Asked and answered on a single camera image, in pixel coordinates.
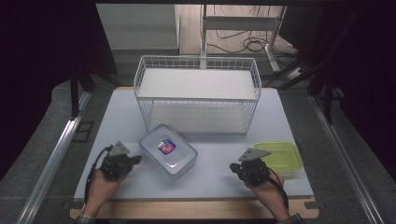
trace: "sleeve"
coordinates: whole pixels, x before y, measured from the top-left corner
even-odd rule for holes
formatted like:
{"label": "sleeve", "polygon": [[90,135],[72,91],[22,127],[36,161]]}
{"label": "sleeve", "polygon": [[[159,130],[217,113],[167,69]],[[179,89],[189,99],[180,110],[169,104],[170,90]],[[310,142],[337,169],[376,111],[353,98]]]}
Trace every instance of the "sleeve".
{"label": "sleeve", "polygon": [[95,223],[96,223],[95,217],[79,216],[77,217],[74,224],[95,224]]}
{"label": "sleeve", "polygon": [[305,222],[300,217],[300,214],[297,213],[296,215],[290,217],[289,219],[278,222],[277,224],[305,224]]}

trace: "white wire basket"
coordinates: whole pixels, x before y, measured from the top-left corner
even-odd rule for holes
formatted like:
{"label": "white wire basket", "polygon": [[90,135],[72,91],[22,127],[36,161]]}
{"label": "white wire basket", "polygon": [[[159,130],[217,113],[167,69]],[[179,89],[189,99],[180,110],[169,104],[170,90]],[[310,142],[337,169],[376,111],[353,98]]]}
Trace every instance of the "white wire basket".
{"label": "white wire basket", "polygon": [[134,77],[149,132],[246,134],[261,90],[252,58],[143,56]]}

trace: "human hand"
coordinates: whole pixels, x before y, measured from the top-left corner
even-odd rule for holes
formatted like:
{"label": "human hand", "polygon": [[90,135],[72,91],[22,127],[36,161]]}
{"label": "human hand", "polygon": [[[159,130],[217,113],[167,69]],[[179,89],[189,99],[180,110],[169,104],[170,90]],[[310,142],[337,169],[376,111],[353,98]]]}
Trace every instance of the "human hand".
{"label": "human hand", "polygon": [[[283,176],[276,175],[270,170],[269,177],[283,187],[285,183]],[[245,182],[245,185],[251,189],[257,199],[271,212],[277,221],[283,221],[290,217],[288,208],[286,208],[279,190],[269,181],[265,181],[258,186],[252,186],[248,182]]]}
{"label": "human hand", "polygon": [[109,180],[99,169],[93,172],[88,200],[82,215],[96,217],[102,205],[113,196],[126,175],[116,180]]}

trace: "label sticker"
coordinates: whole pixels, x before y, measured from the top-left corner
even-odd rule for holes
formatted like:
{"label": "label sticker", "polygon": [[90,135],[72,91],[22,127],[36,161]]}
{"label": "label sticker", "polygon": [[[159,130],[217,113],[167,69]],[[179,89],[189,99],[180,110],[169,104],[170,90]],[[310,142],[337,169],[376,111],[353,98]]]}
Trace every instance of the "label sticker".
{"label": "label sticker", "polygon": [[176,145],[169,139],[163,140],[157,148],[165,155],[171,153],[175,149]]}

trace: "green lid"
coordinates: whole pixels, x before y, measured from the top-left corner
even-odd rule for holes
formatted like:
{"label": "green lid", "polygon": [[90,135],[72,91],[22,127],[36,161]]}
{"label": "green lid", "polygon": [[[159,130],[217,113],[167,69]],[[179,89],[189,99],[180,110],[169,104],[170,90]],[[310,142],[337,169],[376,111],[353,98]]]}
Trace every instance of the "green lid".
{"label": "green lid", "polygon": [[260,142],[256,143],[255,148],[272,152],[262,160],[274,171],[299,170],[303,167],[297,146],[292,142]]}

